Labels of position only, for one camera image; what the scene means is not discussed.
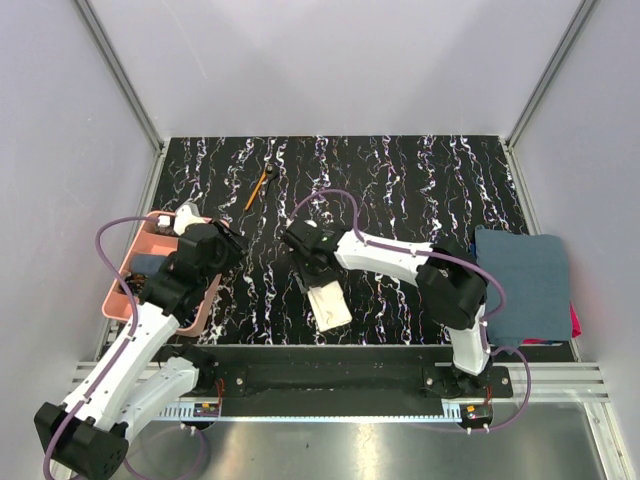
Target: pink bin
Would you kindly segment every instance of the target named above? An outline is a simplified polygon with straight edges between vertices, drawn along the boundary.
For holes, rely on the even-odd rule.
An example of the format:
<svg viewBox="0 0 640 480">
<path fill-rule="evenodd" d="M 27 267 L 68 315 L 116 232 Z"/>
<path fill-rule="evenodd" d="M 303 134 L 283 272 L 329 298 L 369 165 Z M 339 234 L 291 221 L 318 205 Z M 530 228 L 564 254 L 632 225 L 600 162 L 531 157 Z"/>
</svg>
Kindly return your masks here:
<svg viewBox="0 0 640 480">
<path fill-rule="evenodd" d="M 170 212 L 151 212 L 148 214 L 149 217 L 158 217 L 160 215 L 169 215 L 171 217 L 175 216 Z M 127 252 L 124 262 L 120 266 L 120 275 L 123 277 L 130 273 L 129 265 L 131 264 L 131 259 L 135 254 L 150 253 L 155 255 L 169 255 L 178 248 L 178 239 L 176 237 L 156 235 L 154 233 L 154 227 L 155 224 L 150 222 L 142 222 L 142 225 L 140 225 L 136 238 L 133 240 L 133 244 Z M 202 333 L 209 316 L 209 310 L 211 310 L 211 305 L 213 304 L 213 300 L 215 299 L 218 291 L 220 277 L 221 275 L 218 275 L 209 287 L 209 290 L 207 290 L 193 324 L 187 328 L 179 328 L 176 332 L 178 335 L 197 337 Z M 107 294 L 107 298 L 102 304 L 102 313 L 107 318 L 113 318 L 124 323 L 128 322 L 131 317 L 131 305 L 129 305 L 129 300 L 124 293 L 120 293 L 118 291 L 118 282 L 116 280 L 113 281 L 111 289 Z"/>
</svg>

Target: reflective floor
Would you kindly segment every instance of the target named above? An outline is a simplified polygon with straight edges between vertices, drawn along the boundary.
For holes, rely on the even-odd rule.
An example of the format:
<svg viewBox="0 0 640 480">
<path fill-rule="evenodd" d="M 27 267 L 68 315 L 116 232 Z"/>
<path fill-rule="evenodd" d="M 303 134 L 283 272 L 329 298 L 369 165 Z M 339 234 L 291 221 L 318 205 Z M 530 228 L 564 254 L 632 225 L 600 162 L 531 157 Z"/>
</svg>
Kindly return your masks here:
<svg viewBox="0 0 640 480">
<path fill-rule="evenodd" d="M 498 421 L 512 408 L 496 406 Z M 197 437 L 175 428 L 158 437 L 167 427 L 149 425 L 130 450 L 132 466 L 148 478 L 180 477 L 197 458 Z M 220 423 L 206 439 L 194 480 L 605 478 L 578 405 L 531 405 L 515 425 L 487 436 L 413 425 Z M 114 478 L 132 477 L 122 468 Z"/>
</svg>

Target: marble pattern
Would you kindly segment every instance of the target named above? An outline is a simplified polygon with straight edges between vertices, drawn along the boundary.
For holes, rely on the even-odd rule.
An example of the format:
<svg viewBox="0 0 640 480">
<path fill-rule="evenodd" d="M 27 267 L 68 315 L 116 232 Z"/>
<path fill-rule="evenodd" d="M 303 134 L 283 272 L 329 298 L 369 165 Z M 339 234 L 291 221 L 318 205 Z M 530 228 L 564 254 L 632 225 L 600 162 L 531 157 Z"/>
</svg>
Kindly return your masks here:
<svg viewBox="0 0 640 480">
<path fill-rule="evenodd" d="M 266 162 L 280 177 L 243 209 Z M 349 326 L 317 331 L 280 238 L 296 202 L 325 188 L 361 201 L 360 227 L 402 241 L 452 235 L 468 247 L 474 228 L 527 233 L 497 137 L 249 137 L 171 141 L 154 199 L 175 210 L 194 201 L 251 238 L 243 264 L 225 276 L 198 344 L 433 344 L 439 326 L 425 318 L 416 289 L 365 272 L 342 278 Z M 319 224 L 350 223 L 342 198 L 320 197 L 301 210 Z"/>
</svg>

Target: red cloth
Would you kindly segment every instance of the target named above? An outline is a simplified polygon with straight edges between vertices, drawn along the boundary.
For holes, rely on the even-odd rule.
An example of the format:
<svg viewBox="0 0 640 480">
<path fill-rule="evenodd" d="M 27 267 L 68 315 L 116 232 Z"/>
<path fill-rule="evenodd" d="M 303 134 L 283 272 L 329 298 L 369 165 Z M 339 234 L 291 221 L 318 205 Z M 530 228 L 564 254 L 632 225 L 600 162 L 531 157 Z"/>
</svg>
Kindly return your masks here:
<svg viewBox="0 0 640 480">
<path fill-rule="evenodd" d="M 580 334 L 582 333 L 582 328 L 580 327 L 580 319 L 578 318 L 578 314 L 573 309 L 573 305 L 571 304 L 569 304 L 569 313 L 571 315 L 571 326 L 573 327 L 573 330 L 571 332 L 571 337 L 576 338 L 580 336 Z M 548 341 L 549 340 L 541 340 L 539 338 L 528 338 L 522 343 L 524 345 L 534 345 L 536 343 L 545 343 Z"/>
</svg>

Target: gray wall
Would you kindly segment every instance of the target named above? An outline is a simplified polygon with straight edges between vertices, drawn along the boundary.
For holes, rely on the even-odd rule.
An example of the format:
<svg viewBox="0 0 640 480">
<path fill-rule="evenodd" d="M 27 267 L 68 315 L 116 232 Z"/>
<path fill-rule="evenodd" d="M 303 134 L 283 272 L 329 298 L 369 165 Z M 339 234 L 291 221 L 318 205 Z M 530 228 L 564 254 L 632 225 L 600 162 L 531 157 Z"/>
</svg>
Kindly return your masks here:
<svg viewBox="0 0 640 480">
<path fill-rule="evenodd" d="M 508 134 L 579 0 L 92 0 L 161 135 Z"/>
<path fill-rule="evenodd" d="M 135 213 L 152 152 L 71 1 L 1 2 L 0 412 L 4 478 L 38 478 L 33 415 L 102 325 L 99 225 Z M 106 239 L 120 260 L 129 230 Z"/>
<path fill-rule="evenodd" d="M 581 350 L 600 362 L 640 463 L 640 3 L 600 2 L 516 154 L 544 232 L 571 257 Z"/>
</svg>

